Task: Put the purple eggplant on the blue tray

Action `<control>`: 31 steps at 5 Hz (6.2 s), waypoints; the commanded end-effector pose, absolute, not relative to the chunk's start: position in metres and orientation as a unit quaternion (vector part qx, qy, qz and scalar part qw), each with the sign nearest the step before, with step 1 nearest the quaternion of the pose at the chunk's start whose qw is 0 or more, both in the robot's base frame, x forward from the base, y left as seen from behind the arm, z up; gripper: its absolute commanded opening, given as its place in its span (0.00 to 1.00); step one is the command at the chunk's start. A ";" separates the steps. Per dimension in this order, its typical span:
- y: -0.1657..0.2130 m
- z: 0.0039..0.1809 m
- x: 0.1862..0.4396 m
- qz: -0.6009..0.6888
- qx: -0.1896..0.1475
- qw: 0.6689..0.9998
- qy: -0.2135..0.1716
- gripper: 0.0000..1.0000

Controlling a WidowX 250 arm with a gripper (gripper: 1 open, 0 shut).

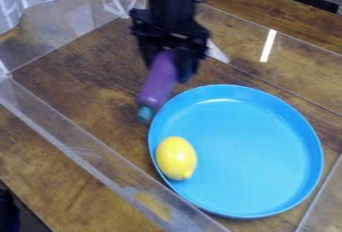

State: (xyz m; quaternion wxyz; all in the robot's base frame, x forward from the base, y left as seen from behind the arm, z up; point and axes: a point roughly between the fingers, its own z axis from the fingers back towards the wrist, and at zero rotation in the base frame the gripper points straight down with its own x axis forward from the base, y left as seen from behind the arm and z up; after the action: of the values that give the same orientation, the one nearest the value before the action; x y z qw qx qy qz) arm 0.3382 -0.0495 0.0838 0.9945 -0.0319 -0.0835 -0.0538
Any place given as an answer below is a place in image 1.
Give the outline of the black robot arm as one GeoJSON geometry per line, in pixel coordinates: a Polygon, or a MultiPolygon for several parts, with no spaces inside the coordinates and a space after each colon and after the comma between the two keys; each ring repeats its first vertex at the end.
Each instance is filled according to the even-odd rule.
{"type": "Polygon", "coordinates": [[[207,56],[211,33],[195,20],[199,0],[148,0],[144,9],[132,8],[131,34],[137,39],[147,67],[157,53],[166,49],[175,52],[178,80],[184,83],[198,71],[199,61],[207,56]]]}

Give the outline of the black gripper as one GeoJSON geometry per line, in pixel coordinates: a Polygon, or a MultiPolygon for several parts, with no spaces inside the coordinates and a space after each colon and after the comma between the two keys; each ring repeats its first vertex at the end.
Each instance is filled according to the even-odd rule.
{"type": "Polygon", "coordinates": [[[147,8],[132,8],[131,34],[137,38],[144,64],[151,67],[163,49],[176,51],[178,80],[186,83],[206,58],[210,31],[196,22],[199,0],[148,0],[147,8]]]}

